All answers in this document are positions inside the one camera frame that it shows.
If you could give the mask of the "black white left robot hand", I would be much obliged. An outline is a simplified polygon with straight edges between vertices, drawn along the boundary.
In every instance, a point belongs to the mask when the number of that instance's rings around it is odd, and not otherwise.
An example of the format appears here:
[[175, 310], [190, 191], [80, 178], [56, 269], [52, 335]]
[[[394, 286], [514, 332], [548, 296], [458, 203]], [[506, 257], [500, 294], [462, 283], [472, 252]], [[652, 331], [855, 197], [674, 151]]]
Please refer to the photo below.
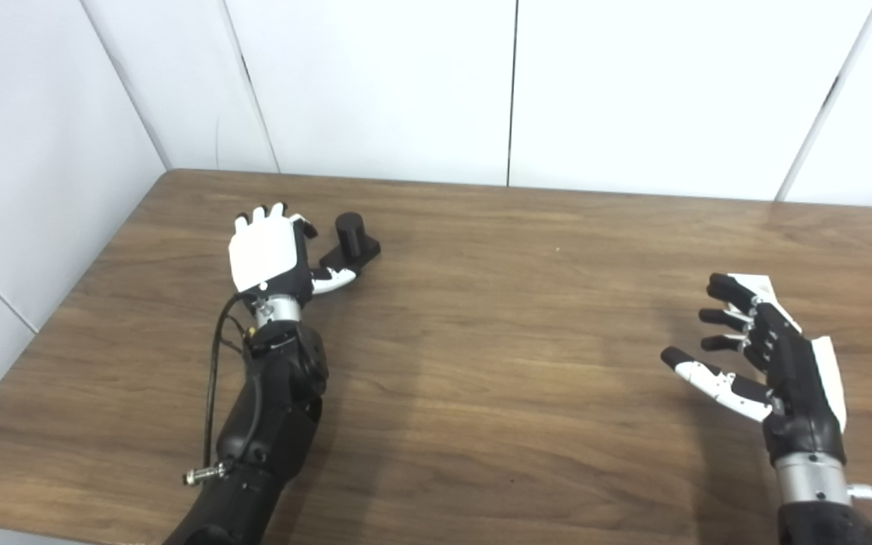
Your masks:
[[307, 242], [318, 235], [304, 215], [286, 215], [281, 201], [240, 213], [233, 221], [229, 266], [235, 289], [260, 299], [287, 296], [307, 304], [356, 280], [349, 268], [311, 268]]

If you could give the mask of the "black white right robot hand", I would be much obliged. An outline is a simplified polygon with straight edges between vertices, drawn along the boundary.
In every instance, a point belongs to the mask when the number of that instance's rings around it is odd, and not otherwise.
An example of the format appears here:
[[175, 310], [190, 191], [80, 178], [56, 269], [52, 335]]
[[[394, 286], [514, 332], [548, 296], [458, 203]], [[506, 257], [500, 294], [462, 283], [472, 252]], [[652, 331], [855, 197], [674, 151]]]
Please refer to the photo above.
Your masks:
[[807, 338], [768, 277], [713, 273], [706, 293], [724, 307], [702, 308], [699, 320], [731, 333], [703, 338], [700, 347], [741, 354], [762, 381], [724, 372], [675, 346], [664, 349], [663, 363], [720, 406], [760, 423], [771, 463], [796, 453], [847, 462], [846, 403], [831, 339]]

